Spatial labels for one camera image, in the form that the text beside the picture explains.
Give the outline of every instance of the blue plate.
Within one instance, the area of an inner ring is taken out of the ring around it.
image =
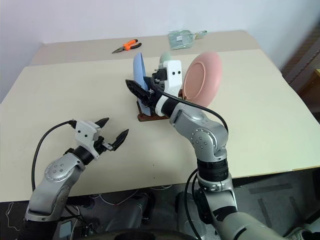
[[[144,59],[142,57],[142,53],[139,52],[135,55],[133,59],[133,79],[146,91],[148,91],[148,86],[144,80],[146,76]],[[151,110],[149,107],[146,107],[142,104],[141,100],[138,99],[141,112],[145,115],[151,116]]]

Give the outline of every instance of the pliers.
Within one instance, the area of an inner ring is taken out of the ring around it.
[[[132,46],[132,44],[135,44],[136,42],[138,42],[138,39],[133,39],[131,41],[128,41],[127,43],[123,44],[123,46],[114,50],[112,53],[115,54],[115,53],[120,53],[124,50],[129,51],[130,49],[137,49],[142,45],[142,43],[139,42],[138,44]]]

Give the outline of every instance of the orange pliers handle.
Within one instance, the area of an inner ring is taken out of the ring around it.
[[[136,42],[138,42],[138,39],[133,39],[133,40],[128,41],[127,43],[123,44],[123,47],[126,51],[129,51],[130,49],[137,49],[138,47],[140,47],[142,45],[142,43],[139,42],[138,44],[132,46],[132,44],[135,44]]]

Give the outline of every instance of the white table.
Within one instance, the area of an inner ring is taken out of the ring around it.
[[[260,49],[218,52],[223,75],[210,108],[229,127],[229,171],[256,176],[319,166],[320,126]],[[175,55],[185,73],[197,54]],[[151,75],[158,57],[145,57]],[[136,98],[125,79],[133,59],[26,67],[1,104],[0,201],[28,200],[31,165],[41,136],[53,125],[110,117],[101,135],[109,142],[129,128],[116,152],[87,166],[71,196],[184,183],[196,168],[191,144],[167,120],[139,122]],[[75,147],[69,126],[52,132],[40,149],[35,179]]]

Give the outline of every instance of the floor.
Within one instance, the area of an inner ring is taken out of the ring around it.
[[[235,188],[238,210],[254,216],[280,235],[284,235],[292,227],[303,224],[305,219],[320,209],[320,201],[316,199],[314,191],[313,171],[314,169],[308,169],[285,173]],[[156,203],[152,220],[141,228],[176,230],[175,200],[176,195],[183,190],[184,184],[173,185],[165,190],[148,189],[154,193]],[[105,200],[117,203],[133,192],[134,190],[105,193],[103,197]],[[0,239],[14,240],[19,232],[13,227],[8,228],[6,217],[8,206],[9,202],[0,203]],[[14,203],[9,213],[10,226],[16,226],[17,229],[21,227],[26,207],[27,203]],[[98,219],[100,221],[98,230],[101,231],[120,207],[108,205],[97,198],[93,208],[80,208],[80,210],[88,221]],[[206,230],[206,239],[219,239],[212,226],[206,226]]]

